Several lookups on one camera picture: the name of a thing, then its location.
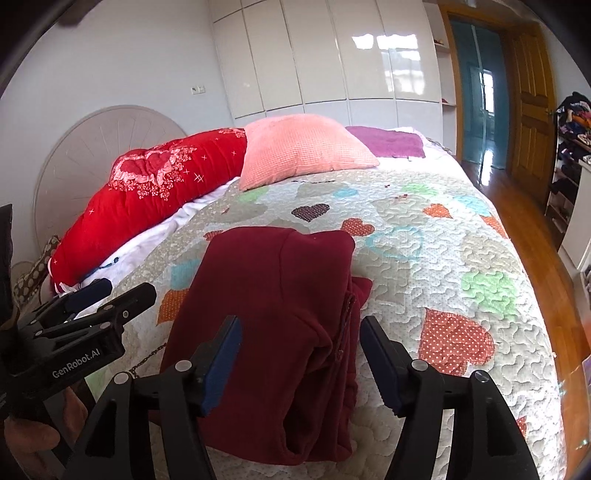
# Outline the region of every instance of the black clamp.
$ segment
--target black clamp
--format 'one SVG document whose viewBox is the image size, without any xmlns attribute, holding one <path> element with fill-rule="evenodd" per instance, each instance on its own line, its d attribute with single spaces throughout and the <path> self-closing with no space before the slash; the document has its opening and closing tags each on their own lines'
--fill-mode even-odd
<svg viewBox="0 0 591 480">
<path fill-rule="evenodd" d="M 219 404 L 241 343 L 240 320 L 228 316 L 189 360 L 151 377 L 116 374 L 92 410 L 62 480 L 154 480 L 150 410 L 160 411 L 170 479 L 215 480 L 196 417 Z"/>
<path fill-rule="evenodd" d="M 454 410 L 447 480 L 539 480 L 530 450 L 488 373 L 439 373 L 388 339 L 373 316 L 361 322 L 361 347 L 384 404 L 405 418 L 386 480 L 430 480 L 443 410 Z"/>
<path fill-rule="evenodd" d="M 12 414 L 54 425 L 43 402 L 125 353 L 124 325 L 154 305 L 156 290 L 143 283 L 75 319 L 111 290 L 109 280 L 97 280 L 0 332 L 0 420 Z M 65 465 L 72 451 L 62 439 L 53 452 Z"/>
</svg>

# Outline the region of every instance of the quilted bedspread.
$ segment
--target quilted bedspread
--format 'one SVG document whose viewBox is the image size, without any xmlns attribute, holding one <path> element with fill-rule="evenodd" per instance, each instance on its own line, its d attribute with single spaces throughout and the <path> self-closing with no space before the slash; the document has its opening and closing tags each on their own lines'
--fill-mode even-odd
<svg viewBox="0 0 591 480">
<path fill-rule="evenodd" d="M 554 358 L 531 283 L 490 201 L 466 178 L 444 173 L 349 170 L 288 179 L 246 193 L 233 184 L 113 292 L 119 295 L 147 281 L 156 287 L 158 300 L 126 325 L 126 354 L 93 375 L 95 392 L 118 371 L 134 376 L 158 372 L 172 320 L 208 242 L 244 225 L 302 233 L 348 231 L 356 242 L 353 275 L 374 282 L 362 315 L 374 314 L 391 339 L 441 372 L 488 371 L 518 420 L 540 478 L 564 477 Z M 351 458 L 288 467 L 210 449 L 217 477 L 384 478 L 404 421 L 383 405 L 361 348 L 357 371 Z M 433 478 L 445 478 L 452 427 L 453 412 L 445 411 Z M 155 449 L 159 474 L 166 478 L 158 467 L 162 451 Z"/>
</svg>

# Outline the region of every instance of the red pillow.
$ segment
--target red pillow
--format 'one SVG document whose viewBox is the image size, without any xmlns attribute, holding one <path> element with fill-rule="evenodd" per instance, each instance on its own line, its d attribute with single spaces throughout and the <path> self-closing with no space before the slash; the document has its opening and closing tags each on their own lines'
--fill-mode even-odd
<svg viewBox="0 0 591 480">
<path fill-rule="evenodd" d="M 124 243 L 240 176 L 245 152 L 244 130 L 224 128 L 121 155 L 51 258 L 56 289 L 75 286 Z"/>
</svg>

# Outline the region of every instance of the white wardrobe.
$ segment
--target white wardrobe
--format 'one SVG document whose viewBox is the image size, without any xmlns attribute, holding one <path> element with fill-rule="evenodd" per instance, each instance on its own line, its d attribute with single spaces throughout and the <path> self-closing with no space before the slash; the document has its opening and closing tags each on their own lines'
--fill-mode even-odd
<svg viewBox="0 0 591 480">
<path fill-rule="evenodd" d="M 442 142 L 441 83 L 421 0 L 210 0 L 237 127 L 317 113 L 411 126 Z"/>
</svg>

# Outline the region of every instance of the wooden floor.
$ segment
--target wooden floor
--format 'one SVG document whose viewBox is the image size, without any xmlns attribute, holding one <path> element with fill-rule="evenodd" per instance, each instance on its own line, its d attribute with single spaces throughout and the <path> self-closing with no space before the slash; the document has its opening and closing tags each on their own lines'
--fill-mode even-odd
<svg viewBox="0 0 591 480">
<path fill-rule="evenodd" d="M 477 166 L 462 162 L 472 183 L 494 203 L 525 266 L 556 353 L 569 479 L 589 448 L 589 408 L 581 362 L 589 344 L 574 302 L 573 284 L 552 243 L 542 211 L 503 170 L 479 186 Z"/>
</svg>

